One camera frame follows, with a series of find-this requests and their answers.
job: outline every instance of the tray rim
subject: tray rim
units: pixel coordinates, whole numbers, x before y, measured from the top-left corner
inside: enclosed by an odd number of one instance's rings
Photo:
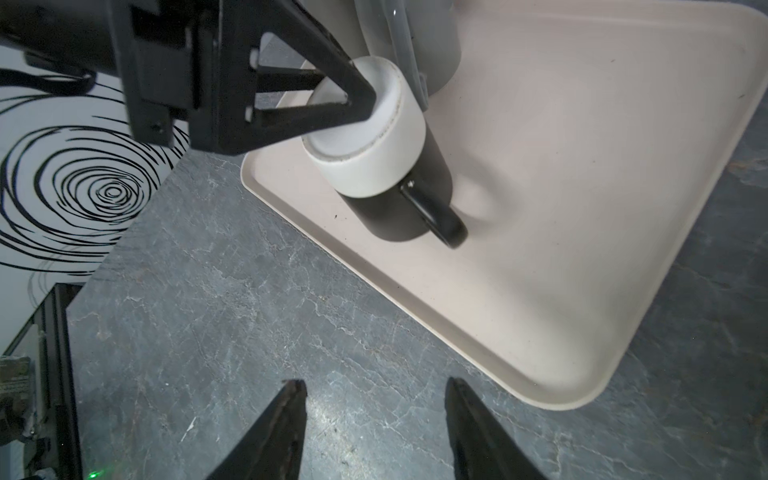
[[[719,15],[752,15],[757,21],[763,22],[766,26],[766,31],[768,31],[768,15],[765,15],[759,10],[753,7],[750,7],[748,5],[741,5],[741,4],[734,4],[734,3],[727,3],[727,2],[707,2],[703,0],[602,0],[602,1],[603,2],[616,1],[621,3],[643,3],[646,6],[648,6],[649,4],[655,4],[658,6],[658,8],[664,8],[666,5],[669,5],[671,8],[690,8],[690,9],[701,8],[701,9],[710,9],[713,11],[716,11],[719,9],[722,11],[719,13]],[[768,43],[766,43],[765,49],[766,49],[766,54],[768,55]],[[376,291],[381,293],[386,299],[394,303],[403,312],[411,316],[420,325],[424,326],[430,333],[437,336],[446,345],[450,346],[462,357],[467,359],[473,366],[478,368],[484,374],[488,375],[490,378],[492,378],[495,382],[497,382],[501,387],[503,387],[505,390],[510,392],[512,395],[516,396],[518,399],[522,400],[523,402],[526,402],[530,405],[533,405],[542,409],[553,410],[553,411],[576,409],[596,399],[605,390],[605,388],[607,387],[607,384],[611,381],[611,378],[615,374],[616,369],[618,368],[619,363],[621,362],[621,359],[626,354],[628,347],[632,339],[634,338],[635,333],[637,332],[638,327],[640,326],[647,311],[650,309],[650,306],[654,301],[657,295],[657,292],[661,287],[662,282],[666,279],[669,269],[672,267],[674,260],[677,258],[677,255],[680,252],[680,248],[683,246],[685,240],[688,238],[691,229],[696,223],[698,217],[701,214],[702,209],[706,205],[707,200],[709,199],[710,195],[712,194],[712,191],[717,185],[717,182],[722,176],[723,170],[730,162],[731,157],[733,156],[733,152],[736,150],[737,145],[739,144],[742,136],[744,135],[744,132],[746,131],[746,128],[749,125],[749,122],[752,120],[752,117],[754,116],[755,111],[760,106],[760,103],[763,100],[763,96],[765,95],[766,90],[768,90],[768,68],[766,68],[766,70],[763,72],[763,78],[760,81],[760,85],[754,91],[751,92],[752,98],[750,99],[749,105],[746,106],[741,119],[739,119],[738,122],[734,122],[735,127],[731,131],[730,139],[728,140],[728,142],[722,143],[722,145],[724,146],[723,156],[721,157],[721,159],[718,160],[717,166],[713,169],[713,173],[711,177],[705,183],[705,187],[701,189],[700,198],[695,203],[695,206],[690,209],[690,216],[688,217],[686,223],[681,227],[680,236],[675,240],[673,247],[669,249],[669,254],[665,259],[665,261],[663,262],[664,268],[662,270],[664,271],[664,274],[661,275],[658,280],[656,280],[654,283],[651,284],[652,288],[649,289],[649,292],[651,292],[651,294],[649,294],[648,298],[644,299],[644,301],[641,302],[641,305],[643,306],[643,308],[641,308],[639,311],[642,312],[642,315],[639,315],[637,319],[632,319],[631,321],[627,322],[627,325],[631,326],[632,335],[627,338],[626,343],[623,346],[621,346],[620,349],[618,348],[616,349],[616,351],[621,352],[621,354],[616,355],[613,358],[610,358],[609,361],[606,362],[606,368],[605,368],[606,375],[602,376],[599,382],[596,382],[590,389],[586,389],[585,394],[579,395],[577,398],[568,400],[566,402],[557,402],[557,403],[544,402],[544,401],[541,401],[540,399],[536,399],[529,395],[525,395],[519,389],[514,388],[508,382],[500,378],[499,375],[494,373],[493,369],[489,369],[483,362],[477,360],[475,356],[466,352],[464,348],[462,348],[456,342],[452,341],[450,338],[444,335],[440,329],[435,328],[430,322],[425,321],[423,318],[421,318],[420,315],[414,312],[413,309],[408,308],[407,305],[405,305],[403,302],[398,300],[396,296],[389,293],[387,288],[371,280],[371,278],[369,278],[370,275],[365,274],[360,269],[352,265],[349,261],[345,260],[345,257],[341,253],[337,253],[333,247],[330,247],[327,244],[327,242],[323,241],[322,239],[316,238],[310,232],[305,230],[301,226],[301,224],[299,224],[297,221],[294,221],[294,218],[296,216],[303,217],[303,218],[306,218],[306,217],[304,217],[303,214],[301,214],[299,211],[293,209],[293,207],[291,207],[290,205],[286,205],[286,208],[283,208],[283,209],[279,208],[279,206],[275,204],[276,203],[275,200],[282,201],[282,199],[280,199],[277,195],[273,194],[266,187],[263,187],[261,191],[257,190],[260,183],[256,178],[252,177],[250,174],[247,174],[247,172],[250,171],[250,165],[256,161],[255,159],[258,156],[260,151],[258,150],[251,151],[243,157],[243,161],[240,165],[240,182],[246,188],[246,190],[251,192],[256,198],[264,202],[274,212],[278,213],[284,220],[286,220],[290,225],[295,227],[304,236],[312,240],[323,251],[325,251],[332,258],[336,259],[342,265],[344,265],[345,267],[353,271],[359,278],[361,278],[370,286],[372,286]],[[297,95],[300,95],[300,94],[301,93],[295,92],[295,91],[286,92],[281,97],[278,106],[292,101]],[[294,140],[295,138],[286,140],[286,142],[294,141]],[[255,184],[257,187],[256,188],[251,187],[251,184]],[[293,212],[296,213],[296,215],[290,215],[286,213],[285,210],[292,210]],[[314,225],[317,228],[317,230],[327,233],[322,227],[320,227],[316,223],[312,222],[309,219],[306,219],[306,220],[308,223]],[[341,247],[346,247],[346,245],[341,240],[337,240],[330,233],[328,233],[328,235],[329,237],[334,239]],[[350,250],[349,254],[360,258],[364,264],[367,264],[370,268],[378,272],[378,274],[381,277],[388,279],[394,284],[398,284],[395,280],[391,279],[391,277],[384,274],[384,272],[373,267],[370,263],[368,263],[368,261],[365,258],[361,257],[358,253]],[[423,303],[415,295],[411,294],[411,296],[413,296],[417,301]],[[492,352],[490,349],[485,347],[478,340],[467,335],[460,327],[457,327],[450,319],[447,319],[440,313],[437,313],[428,304],[424,303],[424,305],[427,308],[429,308],[434,313],[435,316],[442,317],[442,319],[447,324],[455,327],[455,329],[457,329],[462,336],[468,337],[467,340],[470,343],[473,343],[475,346],[477,346],[480,350],[484,351],[486,356],[495,358],[499,362],[506,365],[507,368],[517,371],[514,365],[499,358],[494,352]]]

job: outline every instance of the mug handle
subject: mug handle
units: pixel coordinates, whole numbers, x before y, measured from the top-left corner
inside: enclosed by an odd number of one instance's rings
[[[419,103],[422,111],[427,111],[427,83],[419,73],[416,56],[411,42],[411,28],[408,25],[405,0],[380,0],[384,8],[384,16],[389,27],[389,37],[395,50],[395,60],[408,85]]]
[[[407,175],[399,186],[400,193],[419,212],[429,229],[445,244],[456,248],[467,239],[468,231],[455,211],[440,200],[423,181]]]

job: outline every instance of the black metal frame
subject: black metal frame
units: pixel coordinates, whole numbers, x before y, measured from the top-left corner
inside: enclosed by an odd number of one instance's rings
[[[25,467],[30,475],[53,468],[61,480],[83,478],[78,416],[69,353],[66,308],[80,291],[80,285],[56,283],[35,313],[22,327],[3,355],[14,350],[32,325],[38,326],[39,372],[45,408],[38,413],[35,437],[25,444]]]
[[[189,122],[192,148],[239,154],[365,120],[376,102],[333,36],[294,0],[0,0],[0,12],[0,43],[26,50],[35,66],[117,71],[137,141],[172,145],[179,119]],[[316,69],[253,62],[268,32]],[[326,76],[347,93],[344,104],[256,109],[256,93],[311,90]]]
[[[238,154],[370,116],[376,93],[330,33],[293,0],[223,0],[218,12],[190,10],[164,9],[160,0],[108,3],[137,140],[170,144],[172,118],[185,117],[192,148]],[[157,30],[166,34],[158,38]],[[254,63],[267,32],[317,70]],[[325,76],[347,93],[345,104],[255,107],[256,93],[311,90]]]

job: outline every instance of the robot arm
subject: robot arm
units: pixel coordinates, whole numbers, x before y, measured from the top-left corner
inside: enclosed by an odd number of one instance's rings
[[[259,65],[267,32],[317,69]],[[170,145],[178,119],[189,123],[192,148],[239,154],[363,121],[376,101],[333,36],[294,0],[0,0],[0,43],[73,78],[0,71],[0,85],[82,94],[95,72],[116,74],[134,138],[158,145]],[[256,93],[312,90],[325,76],[347,93],[344,104],[255,108]]]

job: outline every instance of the mug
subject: mug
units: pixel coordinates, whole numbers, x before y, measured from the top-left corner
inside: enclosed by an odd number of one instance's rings
[[[371,55],[395,62],[419,106],[451,79],[462,46],[450,0],[355,0]]]
[[[303,135],[304,150],[377,237],[402,242],[431,230],[458,247],[468,232],[450,207],[451,172],[405,77],[385,58],[361,57],[353,64],[376,91],[371,117]],[[307,104],[345,100],[325,78]]]

